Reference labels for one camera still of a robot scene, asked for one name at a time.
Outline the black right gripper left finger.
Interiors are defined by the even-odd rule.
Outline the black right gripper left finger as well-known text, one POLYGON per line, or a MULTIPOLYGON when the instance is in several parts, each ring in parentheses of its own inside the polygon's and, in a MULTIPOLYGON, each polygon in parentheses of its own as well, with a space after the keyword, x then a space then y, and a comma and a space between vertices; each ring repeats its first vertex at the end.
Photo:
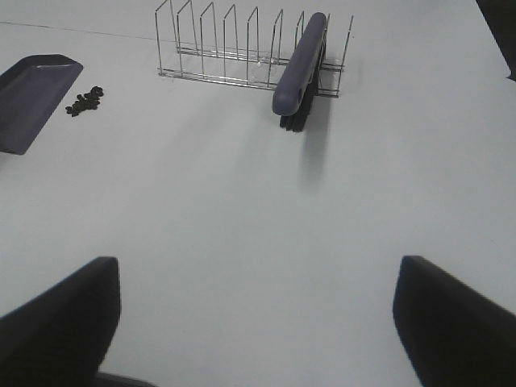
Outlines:
POLYGON ((120 314, 119 262, 95 258, 1 317, 1 384, 91 386, 120 314))

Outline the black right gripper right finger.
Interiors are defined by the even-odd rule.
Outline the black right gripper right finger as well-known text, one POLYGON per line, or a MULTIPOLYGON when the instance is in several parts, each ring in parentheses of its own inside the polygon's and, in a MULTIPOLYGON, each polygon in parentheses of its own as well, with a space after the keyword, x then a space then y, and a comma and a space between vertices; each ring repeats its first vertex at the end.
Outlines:
POLYGON ((393 320, 423 386, 513 386, 515 315, 422 256, 404 256, 393 320))

